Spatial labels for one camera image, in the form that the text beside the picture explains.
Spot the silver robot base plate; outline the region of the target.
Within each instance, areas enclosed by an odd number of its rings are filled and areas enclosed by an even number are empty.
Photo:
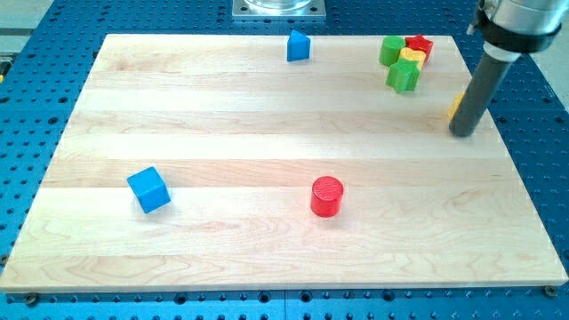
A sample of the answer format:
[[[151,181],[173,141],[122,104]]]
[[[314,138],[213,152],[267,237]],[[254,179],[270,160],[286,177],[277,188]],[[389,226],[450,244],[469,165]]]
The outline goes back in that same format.
[[[234,20],[324,20],[325,0],[233,0]]]

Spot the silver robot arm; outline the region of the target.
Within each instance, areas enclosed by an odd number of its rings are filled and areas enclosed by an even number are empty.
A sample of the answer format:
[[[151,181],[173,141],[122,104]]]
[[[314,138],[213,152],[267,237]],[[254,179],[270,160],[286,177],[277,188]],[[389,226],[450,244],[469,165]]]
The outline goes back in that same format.
[[[467,33],[481,32],[484,54],[472,74],[450,132],[471,135],[511,65],[525,53],[548,49],[560,32],[568,0],[479,0]]]

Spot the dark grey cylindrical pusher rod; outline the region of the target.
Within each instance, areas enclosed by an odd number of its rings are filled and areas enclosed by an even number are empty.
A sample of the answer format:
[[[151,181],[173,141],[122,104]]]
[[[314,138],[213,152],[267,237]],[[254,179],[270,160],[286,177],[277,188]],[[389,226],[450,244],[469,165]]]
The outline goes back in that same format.
[[[483,54],[449,123],[453,136],[468,137],[475,131],[514,61],[513,54],[500,58]]]

